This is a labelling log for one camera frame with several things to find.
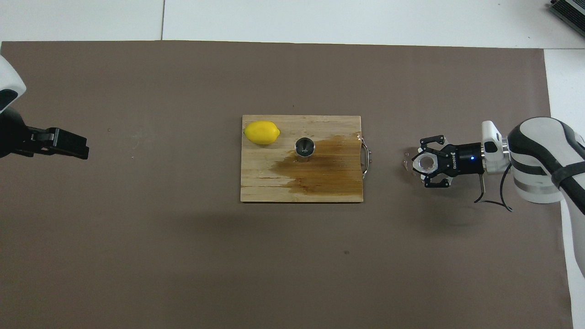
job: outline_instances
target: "lemon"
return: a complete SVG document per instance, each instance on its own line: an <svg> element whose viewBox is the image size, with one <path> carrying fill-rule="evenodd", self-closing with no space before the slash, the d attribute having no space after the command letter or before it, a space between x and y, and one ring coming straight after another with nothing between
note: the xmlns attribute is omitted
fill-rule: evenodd
<svg viewBox="0 0 585 329"><path fill-rule="evenodd" d="M272 121L254 121L244 129L244 135L252 142L260 145L268 145L280 135L280 130Z"/></svg>

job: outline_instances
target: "metal cup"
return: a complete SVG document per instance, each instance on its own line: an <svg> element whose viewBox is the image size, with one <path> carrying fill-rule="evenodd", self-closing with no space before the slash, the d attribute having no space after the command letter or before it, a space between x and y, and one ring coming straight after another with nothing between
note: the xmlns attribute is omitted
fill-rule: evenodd
<svg viewBox="0 0 585 329"><path fill-rule="evenodd" d="M310 138L303 137L295 143L294 150L297 153L298 162L307 162L315 152L315 143Z"/></svg>

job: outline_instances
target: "cutting board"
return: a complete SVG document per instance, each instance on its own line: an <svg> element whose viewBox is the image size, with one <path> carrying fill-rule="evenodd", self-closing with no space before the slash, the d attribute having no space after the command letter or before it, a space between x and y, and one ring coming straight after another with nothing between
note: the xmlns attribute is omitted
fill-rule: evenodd
<svg viewBox="0 0 585 329"><path fill-rule="evenodd" d="M280 130L270 145L249 141L243 129L258 120ZM242 202L362 202L362 119L356 115L244 115ZM298 161L299 138L315 142L309 161Z"/></svg>

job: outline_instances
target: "white floor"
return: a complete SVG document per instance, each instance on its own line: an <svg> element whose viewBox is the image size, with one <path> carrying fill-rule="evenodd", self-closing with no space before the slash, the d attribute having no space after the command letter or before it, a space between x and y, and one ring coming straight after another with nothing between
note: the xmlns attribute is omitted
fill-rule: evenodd
<svg viewBox="0 0 585 329"><path fill-rule="evenodd" d="M585 136L585 37L547 0L2 0L0 41L222 40L543 48L552 116ZM575 329L585 279L563 236Z"/></svg>

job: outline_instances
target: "brown liquid stain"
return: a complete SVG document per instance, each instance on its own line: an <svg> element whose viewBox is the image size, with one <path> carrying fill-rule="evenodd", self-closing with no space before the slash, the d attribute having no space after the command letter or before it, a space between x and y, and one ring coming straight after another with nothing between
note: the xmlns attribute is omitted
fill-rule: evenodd
<svg viewBox="0 0 585 329"><path fill-rule="evenodd" d="M315 153L307 162L298 162L294 150L284 160L270 168L292 179L281 187L290 193L320 196L362 195L363 179L360 164L362 143L355 133L351 136L331 136L315 141Z"/></svg>

